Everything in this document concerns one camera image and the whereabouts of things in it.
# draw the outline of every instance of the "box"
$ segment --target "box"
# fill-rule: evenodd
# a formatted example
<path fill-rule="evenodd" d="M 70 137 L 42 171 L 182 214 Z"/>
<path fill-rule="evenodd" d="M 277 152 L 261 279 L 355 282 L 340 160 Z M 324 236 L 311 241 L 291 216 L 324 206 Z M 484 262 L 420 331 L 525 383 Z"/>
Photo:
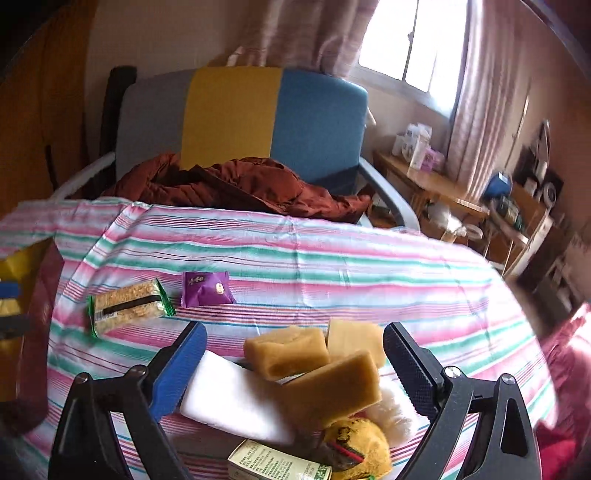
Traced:
<path fill-rule="evenodd" d="M 230 480 L 330 480 L 332 467 L 244 440 L 228 457 Z"/>
<path fill-rule="evenodd" d="M 0 278 L 19 284 L 16 300 L 0 300 L 3 316 L 26 314 L 22 336 L 0 340 L 0 421 L 23 434 L 47 415 L 47 342 L 64 259 L 48 238 L 0 260 Z"/>

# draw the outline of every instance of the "blue gripper pad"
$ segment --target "blue gripper pad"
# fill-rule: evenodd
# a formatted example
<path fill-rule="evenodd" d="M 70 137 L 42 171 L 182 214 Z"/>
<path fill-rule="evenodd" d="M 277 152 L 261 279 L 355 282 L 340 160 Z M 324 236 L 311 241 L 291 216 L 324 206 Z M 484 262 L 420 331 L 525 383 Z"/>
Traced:
<path fill-rule="evenodd" d="M 14 281 L 0 281 L 0 300 L 17 299 L 20 295 L 18 283 Z"/>
<path fill-rule="evenodd" d="M 150 413 L 156 421 L 174 412 L 207 346 L 207 330 L 198 323 L 172 354 L 152 386 Z"/>
<path fill-rule="evenodd" d="M 423 349 L 416 344 L 406 330 L 404 333 L 406 333 L 406 339 L 394 328 L 393 323 L 387 325 L 383 336 L 384 352 L 402 382 L 414 409 L 419 415 L 433 421 L 439 413 L 436 403 L 436 385 L 432 382 L 427 369 L 420 364 L 419 359 L 423 355 L 421 352 Z"/>

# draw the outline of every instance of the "green snack wrapper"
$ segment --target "green snack wrapper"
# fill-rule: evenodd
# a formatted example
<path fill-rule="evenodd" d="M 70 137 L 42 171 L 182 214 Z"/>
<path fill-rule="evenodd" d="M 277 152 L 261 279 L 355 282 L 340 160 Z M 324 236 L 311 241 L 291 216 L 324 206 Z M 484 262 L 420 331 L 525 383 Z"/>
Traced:
<path fill-rule="evenodd" d="M 172 316 L 174 308 L 155 278 L 88 297 L 90 332 L 98 337 L 110 330 L 150 318 Z"/>

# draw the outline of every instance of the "bottle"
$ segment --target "bottle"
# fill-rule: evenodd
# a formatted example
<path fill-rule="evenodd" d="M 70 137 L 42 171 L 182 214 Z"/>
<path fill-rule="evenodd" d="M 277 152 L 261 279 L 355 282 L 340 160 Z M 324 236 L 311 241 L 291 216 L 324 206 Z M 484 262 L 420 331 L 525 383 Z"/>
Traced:
<path fill-rule="evenodd" d="M 410 168 L 421 170 L 421 166 L 425 160 L 425 153 L 429 146 L 429 140 L 428 132 L 422 128 L 418 133 L 417 145 L 414 147 L 413 157 L 410 160 Z"/>

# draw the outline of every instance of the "gray chair cushion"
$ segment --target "gray chair cushion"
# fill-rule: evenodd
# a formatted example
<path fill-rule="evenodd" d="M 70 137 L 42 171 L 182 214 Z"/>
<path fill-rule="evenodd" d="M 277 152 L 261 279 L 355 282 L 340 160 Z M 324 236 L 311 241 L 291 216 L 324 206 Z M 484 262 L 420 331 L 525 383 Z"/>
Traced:
<path fill-rule="evenodd" d="M 157 75 L 125 91 L 115 150 L 117 180 L 144 160 L 181 151 L 184 109 L 194 72 Z"/>

